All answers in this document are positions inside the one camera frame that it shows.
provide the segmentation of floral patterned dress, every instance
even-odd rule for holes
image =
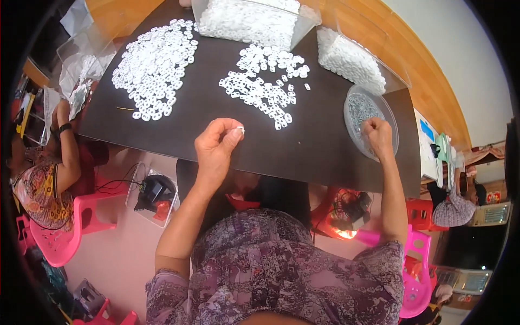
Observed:
[[[48,154],[44,147],[28,148],[25,158],[32,161],[33,166],[13,180],[14,195],[38,225],[72,230],[72,195],[67,191],[60,196],[56,194],[56,171],[61,161]]]
[[[200,238],[189,281],[161,269],[146,284],[147,324],[238,324],[271,311],[315,324],[397,324],[404,286],[398,242],[353,261],[313,246],[295,218],[235,212]]]

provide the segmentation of white paper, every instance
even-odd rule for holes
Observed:
[[[60,20],[70,37],[76,36],[78,32],[89,27],[93,22],[85,0],[74,1],[69,11]]]

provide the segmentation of round plastic tray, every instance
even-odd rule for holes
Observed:
[[[352,107],[349,107],[349,99],[352,100]],[[388,103],[382,96],[375,96],[359,85],[352,86],[348,90],[347,98],[343,105],[343,117],[345,118],[348,134],[359,151],[368,158],[379,161],[368,138],[362,132],[363,120],[375,116],[383,118],[392,127],[392,146],[395,156],[399,148],[399,131],[390,106],[388,106]]]

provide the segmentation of curtain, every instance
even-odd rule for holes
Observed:
[[[471,165],[472,163],[479,161],[490,153],[497,157],[497,159],[504,159],[505,141],[484,147],[473,148],[472,151],[464,152],[465,165]]]

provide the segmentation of red plastic stool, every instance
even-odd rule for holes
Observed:
[[[447,231],[449,227],[439,227],[433,223],[433,202],[409,199],[406,201],[408,224],[413,230]]]

